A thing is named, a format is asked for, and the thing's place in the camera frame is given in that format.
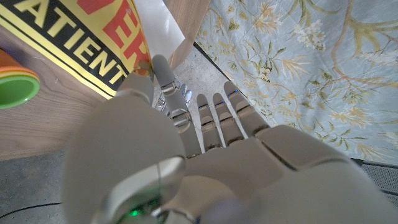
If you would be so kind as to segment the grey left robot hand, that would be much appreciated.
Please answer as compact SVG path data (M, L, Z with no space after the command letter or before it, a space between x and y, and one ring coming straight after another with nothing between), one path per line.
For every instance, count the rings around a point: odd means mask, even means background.
M270 127L231 83L197 98L198 138L167 59L131 73L68 145L68 223L396 223L397 208L349 157Z

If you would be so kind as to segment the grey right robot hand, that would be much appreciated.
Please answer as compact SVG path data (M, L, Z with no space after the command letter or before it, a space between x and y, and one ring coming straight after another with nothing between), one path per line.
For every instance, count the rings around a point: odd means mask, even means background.
M181 93L183 95L183 99L186 102L186 104L189 104L189 102L190 102L190 100L192 98L192 94L193 94L192 90L188 89L188 86L184 83L181 86L180 91L181 91Z

